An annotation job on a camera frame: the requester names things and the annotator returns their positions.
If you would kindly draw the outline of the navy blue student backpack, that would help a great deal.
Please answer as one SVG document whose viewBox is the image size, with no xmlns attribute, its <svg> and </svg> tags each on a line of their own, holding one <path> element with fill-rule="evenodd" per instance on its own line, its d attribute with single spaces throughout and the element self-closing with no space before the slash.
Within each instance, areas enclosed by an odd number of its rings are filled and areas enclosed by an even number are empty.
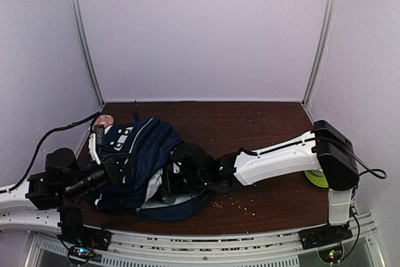
<svg viewBox="0 0 400 267">
<path fill-rule="evenodd" d="M 162 173 L 170 154 L 183 143 L 170 123 L 159 118 L 106 127 L 100 159 L 113 154 L 136 154 L 136 164 L 119 186 L 105 184 L 83 196 L 93 208 L 107 214 L 134 216 L 136 221 L 176 222 L 200 212 L 209 190 L 200 193 L 162 195 Z"/>
</svg>

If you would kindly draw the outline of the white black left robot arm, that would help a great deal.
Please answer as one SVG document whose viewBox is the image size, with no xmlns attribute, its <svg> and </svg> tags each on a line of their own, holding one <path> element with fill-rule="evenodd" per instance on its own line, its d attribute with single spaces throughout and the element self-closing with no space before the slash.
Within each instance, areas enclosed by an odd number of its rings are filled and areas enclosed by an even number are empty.
<svg viewBox="0 0 400 267">
<path fill-rule="evenodd" d="M 80 198 L 111 184 L 119 186 L 136 162 L 134 154 L 116 154 L 80 169 L 74 152 L 60 148 L 47 154 L 42 173 L 1 188 L 1 229 L 26 229 L 66 234 L 76 244 L 90 238 L 81 211 L 64 201 Z"/>
</svg>

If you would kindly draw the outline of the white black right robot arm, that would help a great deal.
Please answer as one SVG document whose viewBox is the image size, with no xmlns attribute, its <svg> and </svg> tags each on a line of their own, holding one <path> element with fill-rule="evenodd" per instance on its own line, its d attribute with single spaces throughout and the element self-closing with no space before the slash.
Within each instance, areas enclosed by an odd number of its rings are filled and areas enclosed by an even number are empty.
<svg viewBox="0 0 400 267">
<path fill-rule="evenodd" d="M 181 143 L 170 154 L 161 190 L 166 195 L 205 189 L 226 193 L 234 181 L 249 186 L 300 171 L 321 171 L 328 183 L 328 224 L 320 236 L 333 243 L 349 221 L 359 173 L 352 142 L 325 120 L 314 122 L 312 130 L 289 141 L 256 150 L 240 148 L 218 159 L 198 144 Z"/>
</svg>

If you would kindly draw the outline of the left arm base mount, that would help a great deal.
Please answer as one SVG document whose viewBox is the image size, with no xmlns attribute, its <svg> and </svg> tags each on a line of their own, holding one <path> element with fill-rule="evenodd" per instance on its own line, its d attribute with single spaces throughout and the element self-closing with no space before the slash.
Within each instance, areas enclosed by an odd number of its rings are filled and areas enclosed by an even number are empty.
<svg viewBox="0 0 400 267">
<path fill-rule="evenodd" d="M 67 258 L 83 259 L 83 264 L 95 257 L 96 250 L 107 251 L 112 233 L 101 228 L 91 228 L 83 223 L 82 213 L 78 208 L 68 206 L 57 209 L 59 213 L 58 227 L 61 233 L 58 240 L 67 248 Z"/>
</svg>

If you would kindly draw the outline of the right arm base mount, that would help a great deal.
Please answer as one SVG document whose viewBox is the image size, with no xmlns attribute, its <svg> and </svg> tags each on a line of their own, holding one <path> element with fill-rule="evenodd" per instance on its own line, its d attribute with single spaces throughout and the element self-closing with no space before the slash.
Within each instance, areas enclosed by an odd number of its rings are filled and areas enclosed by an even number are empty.
<svg viewBox="0 0 400 267">
<path fill-rule="evenodd" d="M 329 265 L 341 264 L 355 249 L 361 234 L 357 225 L 356 239 L 350 250 L 346 251 L 344 241 L 353 237 L 349 222 L 340 226 L 325 224 L 315 228 L 303 229 L 298 233 L 303 250 L 317 249 L 319 259 Z"/>
</svg>

